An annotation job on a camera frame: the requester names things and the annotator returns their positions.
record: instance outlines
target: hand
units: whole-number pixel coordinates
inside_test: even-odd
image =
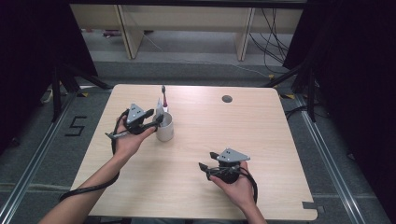
[[[241,167],[248,169],[248,163],[246,161],[241,161]],[[227,184],[220,178],[211,175],[210,180],[213,181],[217,186],[219,186],[225,194],[230,198],[240,209],[255,206],[253,199],[253,188],[250,181],[243,175],[240,175],[238,179],[232,184]]]
[[[123,116],[120,119],[119,128],[117,129],[117,133],[121,133],[126,130],[124,126],[124,122],[126,120],[126,116]],[[145,130],[143,133],[134,135],[128,133],[127,135],[120,137],[116,140],[116,154],[115,156],[120,156],[125,160],[129,160],[139,149],[143,140],[149,137],[152,133],[155,132],[155,127],[151,127]]]

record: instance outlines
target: black strap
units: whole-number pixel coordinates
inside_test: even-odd
[[[116,127],[114,128],[114,133],[117,133],[117,129],[119,128],[119,123],[120,120],[122,119],[122,117],[124,115],[128,115],[129,110],[125,110],[121,116],[117,119],[117,123],[116,123]],[[113,155],[116,153],[116,140],[115,139],[111,139],[111,149],[113,151]],[[99,189],[105,189],[108,186],[114,184],[117,179],[120,176],[120,172],[118,172],[111,180],[107,181],[104,184],[100,184],[100,185],[96,185],[96,186],[92,186],[92,187],[87,187],[87,188],[82,188],[82,189],[74,189],[74,190],[70,190],[68,192],[66,192],[65,194],[63,194],[60,198],[59,198],[59,202],[63,201],[64,199],[70,197],[70,196],[74,196],[74,195],[78,195],[78,194],[82,194],[82,193],[87,193],[87,192],[92,192],[92,191],[97,191]]]
[[[241,172],[240,175],[244,175],[251,183],[252,187],[253,187],[253,199],[254,199],[254,203],[257,203],[257,197],[258,197],[258,189],[257,189],[257,183],[256,181],[253,179],[253,176],[248,172],[247,169],[243,168],[243,167],[239,167],[240,169],[244,170],[245,172],[247,172],[246,174]]]

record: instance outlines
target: black tape marking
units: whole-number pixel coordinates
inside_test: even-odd
[[[76,128],[79,129],[78,133],[67,133],[64,136],[66,137],[79,137],[81,136],[82,130],[84,130],[85,126],[81,126],[81,125],[74,125],[77,119],[86,119],[87,116],[75,116],[73,118],[72,123],[70,124],[69,128]]]
[[[317,209],[315,203],[303,202],[303,209]]]

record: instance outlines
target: black wire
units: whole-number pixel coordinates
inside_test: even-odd
[[[273,26],[271,26],[270,22],[268,21],[268,19],[267,19],[266,15],[265,15],[265,12],[264,12],[264,9],[263,9],[263,8],[262,8],[262,15],[264,16],[265,20],[267,21],[267,25],[268,25],[268,27],[270,28],[271,33],[274,35],[274,38],[276,39],[276,42],[277,42],[278,44],[280,44],[280,45],[283,45],[283,47],[285,47],[286,49],[289,49],[289,47],[287,47],[285,44],[282,43],[282,41],[280,41],[280,40],[277,38],[276,20],[275,20],[275,18],[276,18],[276,9],[273,8],[273,24],[274,24]]]
[[[239,168],[242,169],[242,170],[244,170],[244,171],[246,172],[246,174],[243,173],[243,172],[240,172],[240,175],[245,176],[245,177],[250,181],[251,186],[253,187],[253,199],[254,199],[254,203],[257,203],[257,198],[259,197],[259,190],[257,189],[257,183],[256,183],[256,181],[254,180],[253,176],[250,174],[250,172],[249,172],[247,169],[245,169],[245,168],[243,168],[243,167],[239,167]]]
[[[269,23],[269,21],[267,20],[267,17],[265,16],[265,14],[264,14],[264,18],[265,18],[265,20],[267,21],[267,23],[268,23],[268,26],[270,27],[270,35],[268,36],[268,42],[267,42],[267,44],[265,45],[265,50],[267,50],[267,48],[268,48],[268,43],[271,41],[271,36],[272,36],[272,27],[271,27],[271,25],[270,25],[270,23]]]
[[[278,58],[273,52],[269,51],[268,49],[266,49],[265,47],[263,47],[261,44],[259,44],[259,42],[253,37],[253,35],[249,34],[251,39],[253,40],[253,43],[256,44],[256,46],[263,51],[264,53],[269,54],[272,58],[274,58],[275,60],[277,60],[280,63],[283,63],[283,60]]]
[[[260,36],[265,40],[265,42],[268,42],[268,39],[267,38],[265,38],[265,36],[263,36],[262,35],[262,33],[260,33]],[[281,48],[281,49],[283,49],[283,50],[289,50],[289,48],[285,48],[285,47],[282,47],[282,46],[279,46],[279,45],[276,45],[276,44],[274,44],[274,43],[271,43],[270,42],[270,45],[272,45],[272,46],[274,46],[274,47],[277,47],[277,48]]]
[[[210,175],[217,175],[221,174],[222,171],[229,170],[231,167],[213,167],[210,169],[207,169],[209,171]]]
[[[128,115],[128,112],[129,112],[129,110],[127,109],[127,110],[124,111],[124,112],[120,115],[120,117],[117,119],[117,123],[116,123],[116,126],[115,126],[115,128],[114,128],[114,132],[113,132],[114,134],[117,133],[117,129],[119,128],[120,120],[122,119],[122,117],[123,117],[124,115]],[[111,149],[112,149],[113,155],[114,155],[114,154],[116,153],[116,139],[111,139]],[[66,192],[65,194],[63,194],[63,195],[59,198],[59,201],[61,202],[61,201],[63,201],[64,199],[66,199],[66,198],[68,198],[68,197],[70,197],[70,196],[74,196],[74,195],[78,195],[78,194],[82,194],[82,193],[87,193],[87,192],[92,192],[92,191],[97,191],[97,190],[99,190],[99,189],[105,189],[105,188],[107,188],[108,186],[114,184],[114,183],[117,181],[117,179],[119,178],[119,176],[120,176],[120,172],[118,172],[112,179],[110,179],[109,181],[107,181],[107,182],[104,183],[104,184],[100,184],[100,185],[96,185],[96,186],[91,186],[91,187],[87,187],[87,188],[82,188],[82,189],[70,190],[70,191]]]
[[[314,103],[314,106],[318,106],[318,105],[321,105],[321,104],[320,103]],[[296,108],[294,108],[292,110],[285,111],[286,119],[289,119],[291,117],[291,115],[293,115],[295,112],[301,112],[301,111],[307,111],[307,110],[308,110],[308,106],[307,105],[301,105],[301,106],[296,107]],[[330,118],[329,116],[324,116],[324,115],[321,115],[321,114],[316,113],[316,112],[315,112],[315,114],[320,116],[320,117],[322,117],[322,118],[325,118],[325,119],[329,119]]]

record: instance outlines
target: wooden table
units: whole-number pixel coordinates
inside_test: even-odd
[[[224,103],[224,95],[232,96]],[[72,189],[112,156],[105,133],[131,103],[145,110],[162,99],[161,86],[118,85],[107,102]],[[226,195],[199,169],[218,166],[209,152],[230,147],[251,160],[259,189],[257,205],[267,219],[313,220],[316,209],[278,95],[273,89],[166,86],[175,137],[155,134],[120,172],[92,209],[92,216],[244,219]]]

